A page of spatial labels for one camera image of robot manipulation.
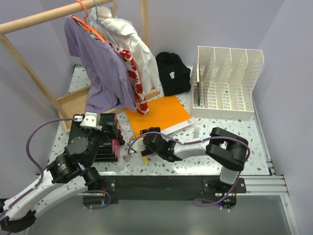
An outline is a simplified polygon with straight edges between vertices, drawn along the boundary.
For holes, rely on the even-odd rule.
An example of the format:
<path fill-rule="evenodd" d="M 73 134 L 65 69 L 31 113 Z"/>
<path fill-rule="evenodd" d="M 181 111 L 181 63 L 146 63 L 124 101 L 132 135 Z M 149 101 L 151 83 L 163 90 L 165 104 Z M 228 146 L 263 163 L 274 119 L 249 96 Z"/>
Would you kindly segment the pink drawer tray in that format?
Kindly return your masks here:
<path fill-rule="evenodd" d="M 117 120 L 117 128 L 119 128 L 121 130 L 117 117 L 115 117 L 115 119 Z M 112 140 L 112 149 L 114 151 L 114 154 L 115 154 L 117 161 L 119 160 L 119 157 L 120 157 L 120 146 L 121 146 L 121 144 L 118 140 Z"/>

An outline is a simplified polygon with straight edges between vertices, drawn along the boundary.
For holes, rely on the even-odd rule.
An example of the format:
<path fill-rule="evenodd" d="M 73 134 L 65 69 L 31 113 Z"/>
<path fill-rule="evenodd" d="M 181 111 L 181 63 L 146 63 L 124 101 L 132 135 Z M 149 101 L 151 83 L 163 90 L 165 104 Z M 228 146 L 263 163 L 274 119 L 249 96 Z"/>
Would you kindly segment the orange folder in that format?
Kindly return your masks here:
<path fill-rule="evenodd" d="M 141 130 L 152 127 L 159 127 L 162 133 L 168 135 L 194 124 L 175 95 L 149 101 L 148 107 L 150 111 L 146 115 L 125 111 L 135 137 L 140 135 Z"/>

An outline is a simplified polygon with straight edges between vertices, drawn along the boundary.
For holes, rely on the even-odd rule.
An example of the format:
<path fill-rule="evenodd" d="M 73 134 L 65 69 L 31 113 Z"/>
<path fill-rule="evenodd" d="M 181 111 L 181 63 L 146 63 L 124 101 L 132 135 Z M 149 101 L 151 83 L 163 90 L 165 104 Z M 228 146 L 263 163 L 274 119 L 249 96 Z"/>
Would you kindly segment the blue highlighter marker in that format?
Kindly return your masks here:
<path fill-rule="evenodd" d="M 194 128 L 194 132 L 193 132 L 193 138 L 196 139 L 198 138 L 200 135 L 200 128 L 199 127 L 195 127 Z"/>

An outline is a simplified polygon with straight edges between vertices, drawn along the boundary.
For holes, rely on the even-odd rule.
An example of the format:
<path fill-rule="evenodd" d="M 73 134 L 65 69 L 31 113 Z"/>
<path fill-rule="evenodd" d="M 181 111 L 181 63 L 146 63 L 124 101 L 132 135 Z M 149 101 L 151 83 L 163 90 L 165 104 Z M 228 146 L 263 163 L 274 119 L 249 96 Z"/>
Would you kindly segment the Three Days To See book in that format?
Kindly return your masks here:
<path fill-rule="evenodd" d="M 197 104 L 201 105 L 201 78 L 199 72 L 196 75 L 196 88 L 197 88 Z"/>

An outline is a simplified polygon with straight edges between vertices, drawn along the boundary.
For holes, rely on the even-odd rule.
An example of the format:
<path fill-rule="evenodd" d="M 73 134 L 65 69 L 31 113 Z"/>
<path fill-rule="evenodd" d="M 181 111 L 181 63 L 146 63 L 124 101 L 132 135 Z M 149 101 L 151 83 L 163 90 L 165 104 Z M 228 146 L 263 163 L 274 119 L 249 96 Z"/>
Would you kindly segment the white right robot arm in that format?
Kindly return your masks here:
<path fill-rule="evenodd" d="M 235 187 L 250 155 L 246 139 L 219 127 L 213 128 L 209 137 L 194 138 L 190 142 L 180 142 L 156 128 L 143 130 L 140 136 L 145 147 L 142 156 L 155 153 L 168 162 L 176 162 L 207 155 L 217 161 L 222 165 L 218 187 L 223 192 L 230 192 Z"/>

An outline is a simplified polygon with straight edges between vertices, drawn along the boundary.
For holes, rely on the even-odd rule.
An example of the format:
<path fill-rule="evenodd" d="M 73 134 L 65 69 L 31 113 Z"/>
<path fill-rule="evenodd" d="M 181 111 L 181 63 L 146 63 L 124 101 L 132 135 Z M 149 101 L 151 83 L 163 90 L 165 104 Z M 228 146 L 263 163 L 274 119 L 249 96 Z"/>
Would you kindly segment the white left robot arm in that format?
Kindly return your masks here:
<path fill-rule="evenodd" d="M 84 115 L 71 119 L 71 129 L 63 151 L 41 169 L 40 176 L 19 194 L 0 201 L 0 227 L 11 233 L 31 227 L 36 219 L 54 205 L 79 193 L 100 193 L 103 200 L 98 209 L 111 202 L 111 192 L 93 167 L 98 155 L 119 158 L 125 142 L 116 115 L 101 115 L 87 126 Z"/>

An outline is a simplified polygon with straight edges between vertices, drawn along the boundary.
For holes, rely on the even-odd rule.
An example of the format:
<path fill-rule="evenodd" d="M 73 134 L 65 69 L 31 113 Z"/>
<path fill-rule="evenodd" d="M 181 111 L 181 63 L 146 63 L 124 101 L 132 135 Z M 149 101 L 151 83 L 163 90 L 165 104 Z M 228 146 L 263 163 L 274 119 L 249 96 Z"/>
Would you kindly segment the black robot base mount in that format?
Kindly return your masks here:
<path fill-rule="evenodd" d="M 200 201 L 207 205 L 222 200 L 221 206 L 235 206 L 236 193 L 245 193 L 243 178 L 235 188 L 220 181 L 219 176 L 101 176 L 94 168 L 83 173 L 87 190 L 97 193 L 94 201 L 117 204 L 120 200 Z"/>

